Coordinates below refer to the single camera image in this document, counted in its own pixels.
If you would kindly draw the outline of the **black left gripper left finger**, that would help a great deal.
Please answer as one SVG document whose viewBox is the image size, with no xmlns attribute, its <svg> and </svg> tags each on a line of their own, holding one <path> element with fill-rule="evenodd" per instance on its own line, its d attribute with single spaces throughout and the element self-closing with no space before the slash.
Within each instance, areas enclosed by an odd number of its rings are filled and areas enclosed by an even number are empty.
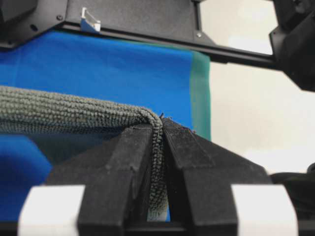
<svg viewBox="0 0 315 236">
<path fill-rule="evenodd" d="M 137 125 L 59 165 L 31 188 L 21 236 L 121 236 L 151 167 L 153 129 Z"/>
</svg>

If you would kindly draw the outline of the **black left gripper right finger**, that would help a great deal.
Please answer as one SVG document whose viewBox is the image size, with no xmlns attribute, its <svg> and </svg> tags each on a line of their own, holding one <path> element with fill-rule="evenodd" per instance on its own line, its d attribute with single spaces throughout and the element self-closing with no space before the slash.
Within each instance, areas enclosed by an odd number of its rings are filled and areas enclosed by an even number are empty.
<svg viewBox="0 0 315 236">
<path fill-rule="evenodd" d="M 263 167 L 163 119 L 172 236 L 297 236 L 286 189 Z"/>
</svg>

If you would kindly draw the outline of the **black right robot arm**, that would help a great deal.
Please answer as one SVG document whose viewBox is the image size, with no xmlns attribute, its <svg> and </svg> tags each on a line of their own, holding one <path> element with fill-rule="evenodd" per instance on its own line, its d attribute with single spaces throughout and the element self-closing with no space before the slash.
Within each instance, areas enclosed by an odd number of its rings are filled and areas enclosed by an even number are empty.
<svg viewBox="0 0 315 236">
<path fill-rule="evenodd" d="M 279 68 L 302 90 L 315 90 L 315 2 L 273 1 L 278 26 L 269 34 Z"/>
</svg>

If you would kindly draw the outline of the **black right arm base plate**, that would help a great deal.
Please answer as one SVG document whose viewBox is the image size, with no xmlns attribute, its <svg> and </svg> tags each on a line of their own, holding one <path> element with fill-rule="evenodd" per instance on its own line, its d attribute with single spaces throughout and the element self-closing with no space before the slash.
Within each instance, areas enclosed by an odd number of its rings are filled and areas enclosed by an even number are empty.
<svg viewBox="0 0 315 236">
<path fill-rule="evenodd" d="M 0 50 L 10 51 L 65 21 L 66 0 L 2 0 Z"/>
</svg>

